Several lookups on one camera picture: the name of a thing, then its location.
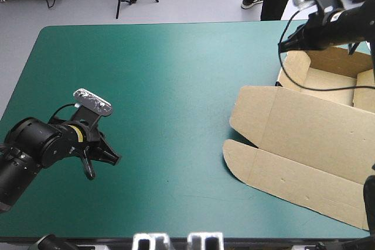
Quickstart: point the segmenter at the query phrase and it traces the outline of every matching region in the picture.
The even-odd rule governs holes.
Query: open cardboard box
[[[309,87],[374,84],[371,57],[338,47],[289,52],[285,67]],[[306,91],[282,71],[277,85],[240,90],[230,125],[256,148],[226,140],[229,169],[249,186],[367,230],[363,183],[375,163],[375,91]]]

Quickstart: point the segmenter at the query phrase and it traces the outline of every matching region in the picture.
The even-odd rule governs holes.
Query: metal bracket
[[[222,232],[192,232],[187,237],[187,250],[224,250]]]
[[[141,233],[133,236],[132,250],[175,250],[166,233]]]
[[[102,117],[107,117],[112,114],[112,105],[105,99],[91,93],[89,90],[83,88],[78,89],[73,93],[73,96],[80,105]]]

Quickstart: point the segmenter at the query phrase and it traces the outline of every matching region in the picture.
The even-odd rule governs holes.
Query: electric cable
[[[62,107],[59,107],[54,113],[53,115],[51,116],[51,118],[53,118],[59,111],[61,111],[63,108],[66,108],[66,107],[71,107],[75,104],[66,104],[66,105],[63,105]]]

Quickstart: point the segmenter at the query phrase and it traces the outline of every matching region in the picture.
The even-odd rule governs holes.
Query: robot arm
[[[316,5],[318,11],[279,44],[281,53],[290,50],[324,50],[349,44],[353,53],[358,44],[368,41],[375,65],[375,0],[346,10],[341,0],[293,0],[299,10]]]
[[[6,135],[0,146],[0,212],[16,203],[42,168],[58,160],[79,156],[90,180],[95,178],[92,160],[112,165],[120,160],[98,129],[99,119],[112,113],[111,104],[85,89],[74,97],[78,110],[69,120],[26,118]]]

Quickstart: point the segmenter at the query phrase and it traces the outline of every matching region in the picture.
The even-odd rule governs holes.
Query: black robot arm
[[[79,89],[77,111],[69,120],[57,116],[48,123],[36,118],[18,122],[0,145],[0,211],[8,211],[42,168],[65,157],[80,157],[88,179],[95,178],[92,160],[116,165],[120,160],[98,129],[101,117],[112,113],[109,102]]]

